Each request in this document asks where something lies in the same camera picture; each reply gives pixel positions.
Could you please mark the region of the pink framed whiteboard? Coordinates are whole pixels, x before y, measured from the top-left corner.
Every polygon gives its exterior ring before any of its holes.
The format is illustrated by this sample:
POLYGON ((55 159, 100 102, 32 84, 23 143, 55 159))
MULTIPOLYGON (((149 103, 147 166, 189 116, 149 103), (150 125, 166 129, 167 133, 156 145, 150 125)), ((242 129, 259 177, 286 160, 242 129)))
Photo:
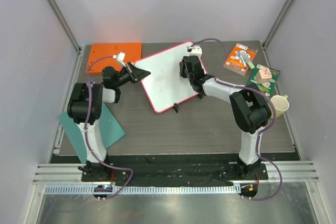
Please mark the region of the pink framed whiteboard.
POLYGON ((189 80, 180 76, 180 62, 184 56, 190 55, 187 50, 192 44, 192 41, 186 41, 134 63, 135 67, 151 73, 141 80, 141 84, 156 113, 198 95, 189 80))

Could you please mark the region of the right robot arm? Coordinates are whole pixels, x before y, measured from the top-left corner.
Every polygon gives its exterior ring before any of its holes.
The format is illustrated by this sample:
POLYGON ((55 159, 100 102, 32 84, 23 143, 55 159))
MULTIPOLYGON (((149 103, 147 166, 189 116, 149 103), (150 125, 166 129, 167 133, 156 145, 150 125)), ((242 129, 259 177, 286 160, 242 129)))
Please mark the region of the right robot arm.
POLYGON ((255 84, 237 86, 205 74, 197 56, 182 58, 180 76, 189 80, 200 98, 215 97, 231 105, 242 139, 237 158, 237 173, 242 179, 250 179, 260 166, 260 140, 271 117, 265 96, 255 84))

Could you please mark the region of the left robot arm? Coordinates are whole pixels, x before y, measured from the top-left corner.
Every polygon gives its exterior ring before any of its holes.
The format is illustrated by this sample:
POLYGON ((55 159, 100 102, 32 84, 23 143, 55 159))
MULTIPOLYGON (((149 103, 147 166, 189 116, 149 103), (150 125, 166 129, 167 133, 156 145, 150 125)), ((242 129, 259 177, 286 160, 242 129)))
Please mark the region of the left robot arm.
POLYGON ((98 180, 105 182, 115 167, 110 165, 107 150, 103 145, 99 119, 102 105, 118 103, 121 96, 120 87, 128 82, 137 83, 151 74, 126 63, 120 71, 114 67, 105 67, 101 83, 76 83, 67 106, 67 114, 79 128, 87 152, 86 168, 93 171, 98 180))

